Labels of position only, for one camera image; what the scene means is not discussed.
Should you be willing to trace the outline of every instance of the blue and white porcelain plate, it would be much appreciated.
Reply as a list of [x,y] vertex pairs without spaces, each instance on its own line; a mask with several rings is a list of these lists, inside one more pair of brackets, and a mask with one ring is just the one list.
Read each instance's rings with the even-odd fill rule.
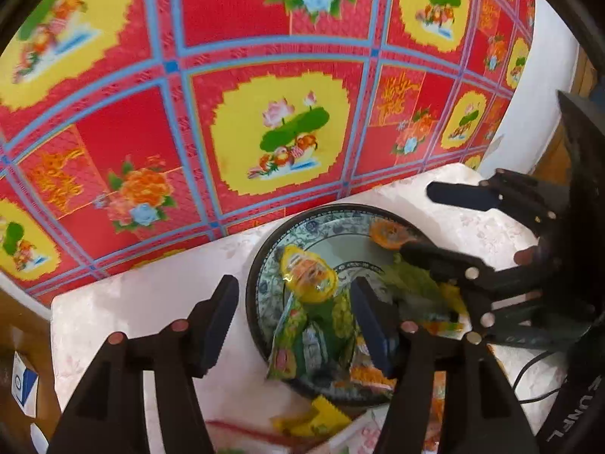
[[[291,218],[263,244],[250,270],[246,311],[252,338],[265,360],[271,353],[273,333],[289,296],[279,262],[284,248],[290,244],[322,257],[337,272],[340,287],[363,276],[368,278],[379,298],[389,300],[380,275],[384,266],[392,264],[393,251],[380,247],[370,238],[370,225],[376,219],[395,221],[412,235],[428,240],[394,213],[361,204],[333,204]],[[335,387],[308,379],[293,379],[289,384],[304,396],[323,395],[339,406],[374,406],[388,401],[384,394],[362,386]]]

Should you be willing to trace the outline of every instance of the yellow packet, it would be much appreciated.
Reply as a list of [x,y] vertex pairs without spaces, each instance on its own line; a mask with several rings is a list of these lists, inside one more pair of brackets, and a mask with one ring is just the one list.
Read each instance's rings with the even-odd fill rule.
[[323,396],[312,403],[312,410],[293,418],[274,417],[273,428],[284,435],[295,437],[332,436],[351,424],[351,419]]
[[337,289],[336,272],[317,254],[299,247],[285,247],[280,270],[285,286],[304,304],[324,302]]

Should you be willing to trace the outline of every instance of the black cable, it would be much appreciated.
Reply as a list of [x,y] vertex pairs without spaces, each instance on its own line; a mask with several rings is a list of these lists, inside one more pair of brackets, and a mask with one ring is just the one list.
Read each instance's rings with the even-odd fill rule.
[[528,403],[537,403],[538,401],[545,400],[548,396],[552,396],[554,393],[559,392],[561,390],[560,387],[548,392],[544,393],[540,396],[536,396],[535,398],[531,398],[529,400],[519,400],[520,404],[528,404]]
[[551,356],[553,353],[554,353],[554,351],[543,351],[542,353],[533,357],[529,362],[527,362],[521,369],[521,372],[519,372],[519,375],[517,375],[517,378],[515,379],[515,383],[512,385],[512,390],[515,390],[517,388],[517,386],[519,385],[519,382],[521,382],[523,374],[525,374],[525,372],[527,372],[527,370],[532,365],[534,365],[534,363],[537,363],[540,360],[545,359],[547,356]]

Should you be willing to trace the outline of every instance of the white lace tablecloth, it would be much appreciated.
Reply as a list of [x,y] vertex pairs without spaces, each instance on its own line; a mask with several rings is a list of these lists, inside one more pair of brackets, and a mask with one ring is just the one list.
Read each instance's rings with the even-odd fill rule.
[[[515,251],[536,243],[533,234],[496,210],[475,212],[432,203],[425,195],[431,181],[477,185],[482,177],[462,164],[451,164],[374,188],[338,203],[362,203],[397,213],[436,244],[484,259],[496,269],[514,265]],[[266,429],[275,415],[305,411],[309,402],[280,382],[266,381],[266,364],[253,344],[244,306],[246,280],[264,240],[286,218],[189,249],[147,266],[56,297],[51,341],[55,389],[64,409],[78,381],[105,338],[116,330],[130,338],[157,333],[186,317],[195,303],[212,294],[224,274],[240,282],[240,304],[217,365],[196,380],[206,420],[230,420]],[[495,347],[511,382],[538,351]],[[564,371],[559,357],[537,363],[517,388],[531,398],[557,387]],[[147,429],[152,453],[163,452],[150,373],[144,378]],[[546,418],[554,397],[526,405],[534,431]]]

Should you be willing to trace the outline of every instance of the white wall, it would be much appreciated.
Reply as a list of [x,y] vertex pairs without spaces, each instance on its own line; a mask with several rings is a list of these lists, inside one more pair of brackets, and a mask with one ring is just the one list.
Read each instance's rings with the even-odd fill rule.
[[525,70],[480,174],[491,177],[498,167],[532,171],[559,123],[556,92],[571,89],[578,50],[576,38],[552,7],[536,0],[534,40]]
[[50,309],[47,309],[40,302],[34,300],[32,297],[27,295],[23,290],[17,287],[17,285],[15,285],[6,275],[0,273],[0,292],[2,291],[4,291],[6,294],[9,294],[17,302],[20,302],[26,308],[31,309],[47,321],[50,320]]

